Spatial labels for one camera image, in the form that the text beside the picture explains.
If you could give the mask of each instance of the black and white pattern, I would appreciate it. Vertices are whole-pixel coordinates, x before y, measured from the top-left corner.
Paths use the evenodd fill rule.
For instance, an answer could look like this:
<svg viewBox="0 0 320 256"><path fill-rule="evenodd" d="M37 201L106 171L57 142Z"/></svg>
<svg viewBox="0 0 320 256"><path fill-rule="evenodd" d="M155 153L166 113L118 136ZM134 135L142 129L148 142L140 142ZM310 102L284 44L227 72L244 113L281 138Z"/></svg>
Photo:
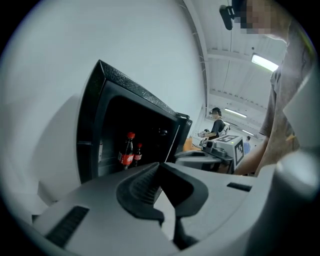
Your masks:
<svg viewBox="0 0 320 256"><path fill-rule="evenodd" d="M243 140L240 140L237 145L234 147L235 150L235 166L237 166L242 158L244 158L244 143Z"/></svg>
<svg viewBox="0 0 320 256"><path fill-rule="evenodd" d="M232 141L234 140L235 138L238 138L239 136L234 136L234 135L226 135L226 136L223 136L221 138L218 138L216 141L217 142L229 142L229 141Z"/></svg>

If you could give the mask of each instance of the ceiling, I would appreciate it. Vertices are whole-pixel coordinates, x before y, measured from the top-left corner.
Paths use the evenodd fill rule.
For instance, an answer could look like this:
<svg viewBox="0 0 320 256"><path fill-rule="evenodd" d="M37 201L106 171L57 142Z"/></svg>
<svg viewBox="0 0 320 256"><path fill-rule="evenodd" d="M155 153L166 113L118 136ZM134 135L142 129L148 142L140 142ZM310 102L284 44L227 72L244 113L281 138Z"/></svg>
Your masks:
<svg viewBox="0 0 320 256"><path fill-rule="evenodd" d="M207 117L212 108L219 107L223 120L259 138L268 106L272 72L252 63L251 58L255 53L280 65L286 44L264 35L246 34L237 23L231 31L227 30L219 8L228 6L228 0L185 0L184 3L195 24L203 52ZM225 108L247 118L226 112Z"/></svg>

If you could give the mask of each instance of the gray shirt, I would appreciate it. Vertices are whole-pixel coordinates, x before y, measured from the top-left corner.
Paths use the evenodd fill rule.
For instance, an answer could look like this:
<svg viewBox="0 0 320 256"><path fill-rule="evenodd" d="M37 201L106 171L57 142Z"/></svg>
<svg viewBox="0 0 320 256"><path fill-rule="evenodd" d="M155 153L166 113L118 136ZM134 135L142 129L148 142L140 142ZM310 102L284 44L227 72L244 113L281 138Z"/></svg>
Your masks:
<svg viewBox="0 0 320 256"><path fill-rule="evenodd" d="M269 102L260 129L260 133L267 136L269 142L255 175L259 174L263 166L275 164L284 155L299 148L299 142L283 109L296 94L311 69L314 53L302 33L300 25L292 21L283 62L270 78Z"/></svg>

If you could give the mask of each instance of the person in blue shirt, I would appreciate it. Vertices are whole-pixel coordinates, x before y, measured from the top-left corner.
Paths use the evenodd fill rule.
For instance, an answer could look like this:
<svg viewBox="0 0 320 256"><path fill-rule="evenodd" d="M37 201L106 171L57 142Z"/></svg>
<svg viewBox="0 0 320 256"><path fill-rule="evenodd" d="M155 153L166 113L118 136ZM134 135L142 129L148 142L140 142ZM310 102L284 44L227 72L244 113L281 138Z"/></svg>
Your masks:
<svg viewBox="0 0 320 256"><path fill-rule="evenodd" d="M243 143L243 150L244 150L244 154L248 154L250 152L251 146L249 144L251 137L247 136L246 137L246 141Z"/></svg>

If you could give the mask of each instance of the red bottle label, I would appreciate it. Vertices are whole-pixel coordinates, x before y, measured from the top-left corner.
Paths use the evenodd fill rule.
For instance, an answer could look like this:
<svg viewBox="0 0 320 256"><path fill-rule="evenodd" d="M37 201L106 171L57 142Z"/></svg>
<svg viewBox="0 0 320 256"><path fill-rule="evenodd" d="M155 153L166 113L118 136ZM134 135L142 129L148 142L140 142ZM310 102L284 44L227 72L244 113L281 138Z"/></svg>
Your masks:
<svg viewBox="0 0 320 256"><path fill-rule="evenodd" d="M123 164L124 166L128 166L132 163L134 159L134 155L133 154L121 154L119 153L118 156L118 160L121 164Z"/></svg>
<svg viewBox="0 0 320 256"><path fill-rule="evenodd" d="M134 159L134 160L140 160L141 157L142 157L142 154L135 154L134 157L133 157L133 159Z"/></svg>

